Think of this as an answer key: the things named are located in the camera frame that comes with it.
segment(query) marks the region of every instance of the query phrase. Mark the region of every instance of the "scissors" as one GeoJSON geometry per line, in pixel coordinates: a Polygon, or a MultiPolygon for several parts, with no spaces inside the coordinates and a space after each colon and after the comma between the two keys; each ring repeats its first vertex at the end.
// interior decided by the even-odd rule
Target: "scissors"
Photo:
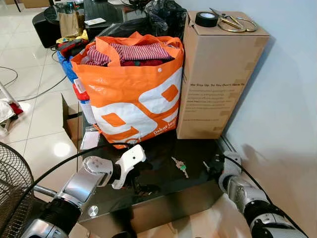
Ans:
{"type": "Polygon", "coordinates": [[[218,26],[222,30],[229,31],[229,32],[245,32],[245,31],[254,32],[258,29],[258,25],[251,20],[245,19],[245,18],[240,17],[240,16],[229,16],[229,15],[226,15],[225,13],[221,13],[219,11],[216,11],[215,9],[212,9],[212,8],[210,8],[210,10],[213,11],[213,13],[218,16],[218,18],[219,18],[218,26]],[[238,20],[247,21],[247,22],[251,23],[254,27],[252,27],[252,28],[246,27],[238,20]],[[226,28],[225,23],[230,25],[230,26],[233,26],[235,29],[226,28]]]}

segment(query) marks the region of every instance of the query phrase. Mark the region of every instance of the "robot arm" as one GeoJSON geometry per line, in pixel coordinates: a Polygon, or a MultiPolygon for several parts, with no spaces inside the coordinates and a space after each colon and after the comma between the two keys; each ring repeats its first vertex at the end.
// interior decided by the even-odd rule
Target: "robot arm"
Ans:
{"type": "MultiPolygon", "coordinates": [[[[241,164],[237,153],[225,152],[224,155],[241,164]]],[[[270,204],[266,194],[242,178],[240,168],[226,158],[218,183],[247,220],[253,238],[306,238],[286,220],[279,208],[270,204]]]]}
{"type": "Polygon", "coordinates": [[[33,221],[22,238],[68,238],[96,188],[108,183],[114,189],[122,188],[129,171],[145,159],[140,145],[123,153],[114,166],[110,160],[87,157],[83,167],[47,204],[44,212],[33,221]]]}

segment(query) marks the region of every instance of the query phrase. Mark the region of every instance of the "power cord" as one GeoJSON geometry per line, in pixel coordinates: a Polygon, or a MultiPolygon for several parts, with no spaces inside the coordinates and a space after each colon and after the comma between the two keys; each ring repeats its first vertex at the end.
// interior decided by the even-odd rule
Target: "power cord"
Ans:
{"type": "Polygon", "coordinates": [[[54,86],[52,86],[52,87],[49,88],[48,90],[46,90],[46,91],[44,91],[44,92],[38,94],[37,96],[32,97],[32,98],[27,98],[27,99],[19,100],[18,102],[29,101],[29,100],[31,100],[31,99],[35,99],[35,98],[38,98],[38,97],[42,96],[43,94],[47,93],[48,91],[50,91],[51,89],[53,89],[53,88],[55,88],[57,85],[59,85],[66,77],[67,77],[67,76],[65,75],[64,78],[63,78],[61,81],[59,81],[57,84],[55,84],[54,86]]]}
{"type": "MultiPolygon", "coordinates": [[[[10,82],[6,83],[6,84],[4,85],[4,87],[7,86],[7,85],[9,85],[10,83],[14,82],[14,81],[18,78],[18,76],[19,76],[19,75],[18,75],[18,72],[17,72],[16,70],[14,70],[13,68],[7,68],[7,67],[3,67],[3,66],[0,66],[0,68],[9,69],[9,70],[15,72],[15,78],[12,79],[10,82]]],[[[44,92],[40,93],[39,95],[37,95],[37,96],[35,96],[35,97],[32,97],[32,98],[19,100],[18,102],[29,101],[29,100],[31,100],[31,99],[35,99],[35,98],[38,98],[38,97],[42,96],[43,94],[47,93],[48,91],[52,90],[52,89],[55,88],[57,85],[59,85],[66,77],[67,77],[67,76],[65,75],[64,78],[63,78],[61,81],[59,81],[58,83],[56,83],[54,86],[52,86],[52,87],[49,88],[48,90],[45,90],[44,92]]]]}
{"type": "MultiPolygon", "coordinates": [[[[267,197],[267,200],[269,201],[269,203],[271,205],[273,205],[274,207],[278,208],[273,202],[272,200],[270,199],[270,197],[268,196],[268,194],[265,192],[265,190],[261,187],[261,185],[256,181],[256,179],[242,166],[240,165],[239,163],[237,163],[234,159],[231,159],[230,157],[228,156],[225,156],[225,155],[219,155],[220,157],[223,157],[223,158],[226,158],[228,160],[230,160],[231,162],[233,162],[236,166],[238,166],[251,180],[252,182],[254,182],[254,184],[259,188],[261,189],[266,197],[267,197]]],[[[296,224],[296,222],[294,222],[294,220],[292,218],[290,218],[290,216],[288,216],[282,209],[278,208],[282,213],[283,215],[286,217],[287,220],[289,220],[289,222],[297,229],[299,230],[301,233],[303,233],[306,237],[308,237],[308,235],[306,235],[306,233],[296,224]]]]}
{"type": "Polygon", "coordinates": [[[59,63],[59,61],[58,61],[58,60],[55,60],[54,57],[53,57],[53,55],[55,55],[56,53],[57,53],[57,51],[54,51],[54,52],[53,52],[53,54],[52,54],[52,59],[53,59],[55,62],[59,63]]]}
{"type": "Polygon", "coordinates": [[[15,71],[13,68],[7,68],[7,67],[3,67],[3,66],[0,66],[0,68],[9,69],[9,70],[15,72],[15,78],[12,79],[10,82],[6,83],[4,86],[7,86],[8,84],[12,83],[12,82],[15,81],[15,80],[18,78],[18,76],[19,76],[19,75],[18,75],[18,72],[15,71]]]}
{"type": "Polygon", "coordinates": [[[5,220],[5,222],[3,224],[5,224],[4,226],[2,226],[2,229],[0,231],[0,234],[2,236],[3,231],[5,229],[5,227],[8,225],[9,221],[11,220],[11,218],[13,217],[15,211],[17,210],[17,208],[19,207],[20,203],[23,201],[23,199],[26,197],[27,194],[29,194],[29,192],[32,191],[32,189],[34,188],[35,185],[37,185],[42,179],[44,179],[47,175],[49,175],[51,172],[53,172],[54,170],[56,170],[57,168],[59,168],[60,166],[62,166],[63,164],[67,163],[68,161],[71,161],[72,159],[77,158],[78,156],[84,155],[88,152],[100,149],[100,148],[104,148],[104,147],[112,147],[113,145],[125,145],[128,148],[131,148],[132,145],[129,143],[109,143],[109,144],[105,144],[105,145],[100,145],[85,151],[82,151],[76,155],[73,155],[65,160],[63,160],[62,162],[58,163],[57,165],[55,165],[54,167],[52,167],[51,169],[49,169],[48,171],[46,171],[44,174],[42,174],[37,180],[35,180],[26,190],[25,192],[22,194],[21,198],[19,199],[19,201],[17,202],[17,204],[15,205],[15,207],[13,208],[13,210],[11,211],[10,215],[7,217],[7,219],[5,220]]]}

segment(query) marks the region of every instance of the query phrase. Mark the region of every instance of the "decathlon bag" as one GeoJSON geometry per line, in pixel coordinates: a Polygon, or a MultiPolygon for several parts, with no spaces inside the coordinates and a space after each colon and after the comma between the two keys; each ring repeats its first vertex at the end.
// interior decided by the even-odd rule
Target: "decathlon bag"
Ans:
{"type": "Polygon", "coordinates": [[[71,60],[90,97],[98,127],[109,142],[134,144],[176,128],[183,57],[179,38],[135,32],[129,38],[97,37],[71,60]],[[158,66],[120,66],[112,43],[159,43],[174,59],[158,66]],[[109,56],[107,66],[80,64],[93,45],[109,56]]]}

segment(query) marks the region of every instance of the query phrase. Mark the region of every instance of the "metal bolt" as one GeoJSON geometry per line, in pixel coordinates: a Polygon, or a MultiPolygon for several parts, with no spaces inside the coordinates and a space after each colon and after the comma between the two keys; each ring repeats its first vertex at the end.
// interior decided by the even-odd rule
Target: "metal bolt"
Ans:
{"type": "Polygon", "coordinates": [[[89,209],[88,209],[88,215],[90,217],[95,217],[98,215],[98,212],[99,212],[99,208],[95,205],[91,206],[89,209]]]}

